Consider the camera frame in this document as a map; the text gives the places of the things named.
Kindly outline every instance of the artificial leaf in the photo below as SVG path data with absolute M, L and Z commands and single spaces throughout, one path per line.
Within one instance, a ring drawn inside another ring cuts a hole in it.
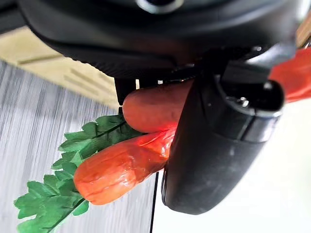
M 74 163 L 63 163 L 63 170 L 70 175 L 74 175 L 74 172 L 76 171 L 77 166 Z
M 86 140 L 92 138 L 91 136 L 87 135 L 86 132 L 80 131 L 76 133 L 66 133 L 65 138 L 67 140 Z
M 102 116 L 96 119 L 98 132 L 107 132 L 125 122 L 123 115 Z
M 57 160 L 53 165 L 52 169 L 59 170 L 63 168 L 63 163 L 74 163 L 76 166 L 79 166 L 83 160 L 79 152 L 71 151 L 62 154 L 62 158 Z
M 82 126 L 82 129 L 87 135 L 91 137 L 95 137 L 97 135 L 97 124 L 95 122 L 89 122 L 85 124 L 84 126 Z
M 59 194 L 59 190 L 56 187 L 56 184 L 58 182 L 58 179 L 56 176 L 54 175 L 45 175 L 43 178 L 43 182 L 45 185 L 48 185 L 49 187 L 51 187 L 57 194 Z
M 59 150 L 62 158 L 52 165 L 54 175 L 45 175 L 44 183 L 28 182 L 29 193 L 14 204 L 19 218 L 34 216 L 17 227 L 20 233 L 51 233 L 71 214 L 88 210 L 88 201 L 74 186 L 73 175 L 84 159 L 121 141 L 140 136 L 126 124 L 122 115 L 103 116 L 83 126 L 83 131 L 66 133 Z
M 67 140 L 60 145 L 59 150 L 64 152 L 79 151 L 92 142 L 92 139 L 86 140 Z
M 89 144 L 82 148 L 79 153 L 83 159 L 86 159 L 97 152 L 96 144 L 94 143 L 96 139 L 93 139 Z
M 84 214 L 86 211 L 88 211 L 88 204 L 89 202 L 87 200 L 85 200 L 84 202 L 82 202 L 82 204 L 76 208 L 76 210 L 72 213 L 74 216 L 79 216 Z
M 55 192 L 51 187 L 40 182 L 29 181 L 27 182 L 27 187 L 28 187 L 29 193 L 33 194 L 34 196 L 38 198 L 52 197 L 52 196 L 57 195 L 57 192 Z
M 70 180 L 73 179 L 73 175 L 69 174 L 66 171 L 55 171 L 55 176 L 58 178 L 58 180 Z

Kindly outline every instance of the gray carpet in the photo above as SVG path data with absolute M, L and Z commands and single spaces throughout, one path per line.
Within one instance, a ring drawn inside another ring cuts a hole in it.
M 74 94 L 0 61 L 0 226 L 15 233 L 20 222 L 13 201 L 27 191 L 28 180 L 42 181 L 60 153 L 65 132 L 103 115 L 115 114 Z M 71 217 L 60 233 L 148 233 L 155 176 L 120 200 L 91 206 Z

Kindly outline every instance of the sausage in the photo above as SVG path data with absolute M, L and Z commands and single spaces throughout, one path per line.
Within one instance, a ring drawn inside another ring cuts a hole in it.
M 79 193 L 94 205 L 110 203 L 161 170 L 176 128 L 110 146 L 83 162 L 74 174 Z
M 124 100 L 126 122 L 143 133 L 176 127 L 192 83 L 190 80 L 134 91 Z

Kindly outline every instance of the black plastic device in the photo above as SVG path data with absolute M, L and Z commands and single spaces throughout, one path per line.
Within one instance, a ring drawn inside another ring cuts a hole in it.
M 171 146 L 162 199 L 171 209 L 202 214 L 222 201 L 268 141 L 284 104 L 269 70 L 211 62 L 196 78 Z
M 284 94 L 267 81 L 269 70 L 257 66 L 275 65 L 284 50 L 270 48 L 294 41 L 302 3 L 18 0 L 42 41 L 115 78 L 120 105 L 135 79 L 141 87 L 196 79 L 162 188 L 168 207 L 195 215 L 232 190 L 272 133 Z M 247 64 L 259 55 L 266 56 Z

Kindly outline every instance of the plastic wrap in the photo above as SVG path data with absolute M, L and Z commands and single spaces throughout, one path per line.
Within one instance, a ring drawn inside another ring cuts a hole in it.
M 94 205 L 110 203 L 166 164 L 176 128 L 108 147 L 82 163 L 74 174 L 79 193 Z

